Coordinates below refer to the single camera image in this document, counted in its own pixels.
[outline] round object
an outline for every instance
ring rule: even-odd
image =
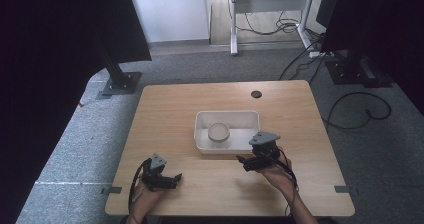
[[[225,123],[214,123],[209,127],[208,137],[213,142],[224,142],[230,137],[230,128]]]
[[[250,95],[251,95],[253,98],[258,99],[258,98],[261,98],[261,97],[262,97],[262,92],[260,92],[260,91],[252,91],[252,93],[250,93]]]

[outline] hand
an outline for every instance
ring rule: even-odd
[[[288,166],[290,169],[292,169],[291,160],[285,158],[284,155],[280,155],[278,160]],[[293,193],[294,185],[284,173],[284,169],[282,169],[281,167],[273,165],[264,169],[257,170],[256,172],[261,173],[268,180],[268,182],[273,187],[277,188],[277,190],[279,190],[281,193],[283,193],[284,196],[286,196],[286,194]]]
[[[132,213],[130,213],[127,223],[141,223],[144,216],[156,206],[167,191],[167,189],[155,189],[154,191],[150,191],[142,182],[139,182],[135,187],[133,198],[140,192],[142,192],[142,194],[133,204],[133,210]]]

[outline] white tray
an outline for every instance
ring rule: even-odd
[[[224,143],[208,137],[209,127],[217,122],[230,128],[230,137]],[[259,130],[259,114],[255,111],[201,111],[196,116],[194,140],[203,154],[246,154],[252,150],[249,141]]]

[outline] metal rack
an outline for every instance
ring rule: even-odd
[[[237,25],[236,15],[256,12],[272,11],[302,11],[302,20],[297,27],[297,32],[302,39],[303,45],[308,51],[312,51],[311,41],[305,34],[305,26],[308,20],[312,0],[231,0],[231,12],[233,16],[231,26],[231,55],[238,54],[237,50]]]

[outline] wooden table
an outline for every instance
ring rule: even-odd
[[[259,90],[262,97],[252,98]],[[281,135],[277,145],[293,161],[300,195],[315,216],[355,212],[311,89],[305,81],[158,85],[144,88],[113,182],[106,212],[128,214],[129,187],[154,152],[168,161],[164,176],[183,173],[152,215],[283,216],[286,201],[265,178],[246,172],[234,155],[206,155],[194,141],[196,114],[254,110],[262,131]]]

